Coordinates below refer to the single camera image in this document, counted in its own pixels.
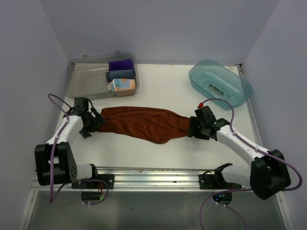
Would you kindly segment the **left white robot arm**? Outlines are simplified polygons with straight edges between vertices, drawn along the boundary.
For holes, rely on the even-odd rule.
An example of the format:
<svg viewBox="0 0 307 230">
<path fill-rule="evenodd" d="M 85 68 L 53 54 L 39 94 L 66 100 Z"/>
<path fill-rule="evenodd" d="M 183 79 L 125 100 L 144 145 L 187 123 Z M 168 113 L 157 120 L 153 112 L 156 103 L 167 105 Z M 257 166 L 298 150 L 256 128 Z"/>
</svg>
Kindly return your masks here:
<svg viewBox="0 0 307 230">
<path fill-rule="evenodd" d="M 100 177 L 95 165 L 78 165 L 71 145 L 78 135 L 84 139 L 89 138 L 104 124 L 105 120 L 94 108 L 91 100 L 75 98 L 74 107 L 66 112 L 54 136 L 45 144 L 35 147 L 38 183 L 47 186 L 83 181 L 89 188 L 97 187 Z"/>
</svg>

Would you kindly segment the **brown towel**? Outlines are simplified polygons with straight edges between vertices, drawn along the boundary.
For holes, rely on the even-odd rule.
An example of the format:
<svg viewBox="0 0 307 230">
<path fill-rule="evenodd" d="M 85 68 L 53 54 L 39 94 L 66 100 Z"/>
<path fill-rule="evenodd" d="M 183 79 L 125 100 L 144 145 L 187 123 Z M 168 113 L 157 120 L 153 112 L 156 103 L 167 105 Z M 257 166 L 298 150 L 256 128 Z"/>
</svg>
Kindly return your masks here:
<svg viewBox="0 0 307 230">
<path fill-rule="evenodd" d="M 190 119 L 170 110 L 119 106 L 102 109 L 100 115 L 105 124 L 97 131 L 116 133 L 164 144 L 171 139 L 188 135 Z"/>
</svg>

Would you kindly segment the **colourful polka dot towel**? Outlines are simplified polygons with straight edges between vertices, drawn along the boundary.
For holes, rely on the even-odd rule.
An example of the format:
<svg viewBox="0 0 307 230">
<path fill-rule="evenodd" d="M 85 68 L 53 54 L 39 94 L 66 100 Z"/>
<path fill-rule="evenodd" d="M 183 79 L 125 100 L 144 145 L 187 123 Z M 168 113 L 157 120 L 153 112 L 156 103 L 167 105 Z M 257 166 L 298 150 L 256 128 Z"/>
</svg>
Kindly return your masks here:
<svg viewBox="0 0 307 230">
<path fill-rule="evenodd" d="M 134 79 L 113 79 L 108 85 L 109 91 L 116 96 L 130 96 L 136 93 Z"/>
</svg>

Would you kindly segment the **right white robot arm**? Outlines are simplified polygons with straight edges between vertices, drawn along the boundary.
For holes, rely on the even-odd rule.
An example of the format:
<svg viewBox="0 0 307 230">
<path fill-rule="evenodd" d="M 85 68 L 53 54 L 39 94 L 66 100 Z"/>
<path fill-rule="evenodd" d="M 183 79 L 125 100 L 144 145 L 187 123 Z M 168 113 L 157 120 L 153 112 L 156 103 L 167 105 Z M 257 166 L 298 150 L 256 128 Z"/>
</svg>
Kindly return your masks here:
<svg viewBox="0 0 307 230">
<path fill-rule="evenodd" d="M 290 186 L 290 175 L 279 150 L 270 151 L 240 136 L 232 122 L 216 119 L 208 106 L 196 109 L 195 114 L 189 119 L 189 138 L 220 142 L 248 164 L 244 168 L 225 163 L 214 169 L 212 174 L 204 172 L 199 175 L 201 189 L 246 187 L 265 200 Z"/>
</svg>

